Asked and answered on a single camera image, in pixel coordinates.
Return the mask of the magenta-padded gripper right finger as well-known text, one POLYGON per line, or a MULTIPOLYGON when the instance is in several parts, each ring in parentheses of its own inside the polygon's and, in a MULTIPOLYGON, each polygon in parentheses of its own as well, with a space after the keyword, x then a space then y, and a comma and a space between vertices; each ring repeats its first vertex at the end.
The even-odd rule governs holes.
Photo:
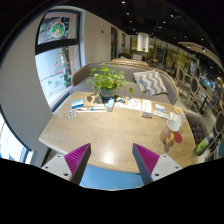
POLYGON ((167 154, 158 155, 136 143, 133 144, 132 153, 145 185, 182 169, 182 167, 167 154))

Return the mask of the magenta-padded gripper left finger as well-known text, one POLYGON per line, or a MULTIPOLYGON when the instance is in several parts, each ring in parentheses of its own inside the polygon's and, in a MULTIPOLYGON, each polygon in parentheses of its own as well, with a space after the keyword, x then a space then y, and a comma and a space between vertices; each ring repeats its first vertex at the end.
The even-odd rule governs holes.
POLYGON ((79 185, 90 154, 91 144, 87 143, 64 156, 54 156, 42 169, 79 185))

